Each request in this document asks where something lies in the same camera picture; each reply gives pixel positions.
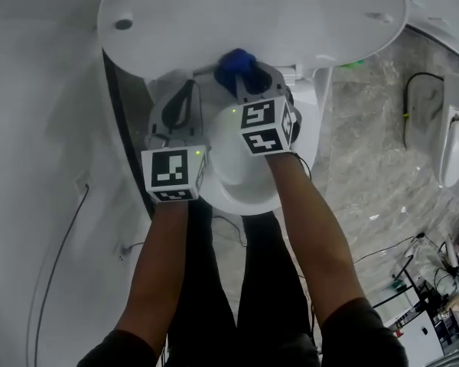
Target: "black sleeve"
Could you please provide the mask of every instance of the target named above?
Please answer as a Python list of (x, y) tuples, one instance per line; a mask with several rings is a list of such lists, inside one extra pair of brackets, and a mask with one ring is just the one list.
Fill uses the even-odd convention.
[(143, 339), (123, 330), (113, 330), (77, 367), (155, 367), (156, 362), (155, 352)]
[(324, 322), (323, 366), (408, 366), (405, 349), (367, 299), (340, 307)]

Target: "white cube with marker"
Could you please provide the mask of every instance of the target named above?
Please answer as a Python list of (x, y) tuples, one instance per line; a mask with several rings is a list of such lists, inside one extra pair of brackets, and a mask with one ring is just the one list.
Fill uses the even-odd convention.
[(240, 135), (250, 155), (289, 152), (295, 115), (285, 96), (262, 99), (241, 106)]
[(207, 167), (204, 145), (142, 152), (145, 189), (157, 203), (196, 200)]

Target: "person's leg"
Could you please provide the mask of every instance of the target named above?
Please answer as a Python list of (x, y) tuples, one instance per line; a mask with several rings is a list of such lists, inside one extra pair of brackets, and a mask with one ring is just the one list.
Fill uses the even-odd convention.
[(189, 203), (184, 283), (168, 330), (168, 346), (174, 356), (204, 353), (208, 341), (229, 339), (236, 328), (217, 269), (212, 215), (212, 207), (202, 199)]
[(274, 213), (244, 216), (243, 226), (248, 242), (239, 332), (310, 336), (306, 297)]

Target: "floor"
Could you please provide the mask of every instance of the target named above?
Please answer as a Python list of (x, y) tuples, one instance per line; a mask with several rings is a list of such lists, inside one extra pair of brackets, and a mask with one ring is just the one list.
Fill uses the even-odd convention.
[[(403, 144), (402, 91), (408, 78), (420, 71), (459, 73), (459, 58), (404, 30), (362, 65), (334, 70), (312, 176), (338, 218), (354, 260), (420, 232), (439, 245), (445, 235), (455, 238), (459, 233), (459, 182), (451, 189), (439, 187), (429, 160)], [(122, 71), (118, 79), (132, 142), (140, 155), (151, 100), (141, 79)], [(223, 215), (237, 224), (245, 242), (241, 219)], [(288, 242), (282, 212), (276, 215)], [(245, 248), (237, 230), (224, 220), (215, 219), (213, 231), (221, 281), (237, 315)], [(405, 245), (356, 265), (367, 294), (390, 283)], [(269, 290), (269, 297), (274, 292), (278, 290)], [(318, 329), (315, 337), (320, 343)]]

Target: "toilet lid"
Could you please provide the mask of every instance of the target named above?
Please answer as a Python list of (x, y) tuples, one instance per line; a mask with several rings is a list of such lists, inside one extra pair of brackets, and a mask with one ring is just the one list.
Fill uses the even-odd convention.
[(338, 66), (391, 42), (406, 0), (103, 0), (98, 31), (122, 69), (157, 79), (240, 47), (274, 67)]

